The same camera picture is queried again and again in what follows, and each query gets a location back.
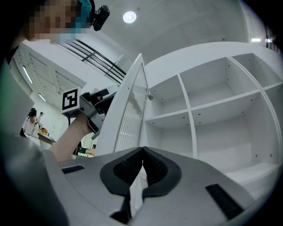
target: rectangular light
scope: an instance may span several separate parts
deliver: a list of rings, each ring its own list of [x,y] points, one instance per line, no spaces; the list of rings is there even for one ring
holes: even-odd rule
[[[44,99],[41,94],[39,94],[39,96],[41,97],[42,100],[44,100],[46,102],[46,99]]]
[[[260,42],[260,38],[252,38],[252,42]]]
[[[29,80],[29,81],[31,82],[31,84],[32,84],[32,80],[31,80],[31,78],[29,77],[25,66],[23,66],[23,70],[24,70],[24,72],[26,73],[28,80]]]

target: black slot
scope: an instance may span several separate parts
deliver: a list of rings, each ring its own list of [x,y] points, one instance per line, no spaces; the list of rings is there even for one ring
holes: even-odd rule
[[[82,169],[84,169],[82,165],[77,165],[77,166],[71,166],[68,168],[63,168],[61,170],[63,171],[64,174],[67,174],[67,173],[73,173],[73,172],[76,172]]]
[[[244,211],[220,185],[214,184],[205,188],[229,220]]]

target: green object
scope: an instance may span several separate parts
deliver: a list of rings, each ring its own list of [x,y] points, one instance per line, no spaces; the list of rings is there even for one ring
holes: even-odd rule
[[[79,152],[82,153],[82,154],[85,154],[85,151],[86,151],[86,150],[87,150],[87,149],[86,149],[85,147],[82,147]]]

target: fluorescent light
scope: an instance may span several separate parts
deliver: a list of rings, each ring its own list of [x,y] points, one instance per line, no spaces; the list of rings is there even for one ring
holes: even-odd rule
[[[42,98],[42,100],[44,100],[46,102],[46,99],[43,98],[43,96],[41,94],[39,94],[39,96]]]
[[[31,84],[32,84],[32,80],[31,80],[31,78],[29,77],[29,75],[28,75],[28,73],[27,73],[27,70],[26,70],[25,66],[23,66],[23,70],[25,71],[25,73],[26,73],[26,75],[27,75],[28,80],[29,80],[29,81],[31,82]]]
[[[252,42],[260,42],[260,38],[252,38]]]
[[[132,11],[126,12],[123,16],[123,20],[126,23],[133,23],[136,20],[136,18],[137,15]]]

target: cabinet door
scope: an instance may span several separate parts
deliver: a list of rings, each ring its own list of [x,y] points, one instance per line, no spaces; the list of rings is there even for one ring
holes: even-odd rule
[[[96,156],[139,146],[147,89],[140,54],[111,103],[96,145]]]

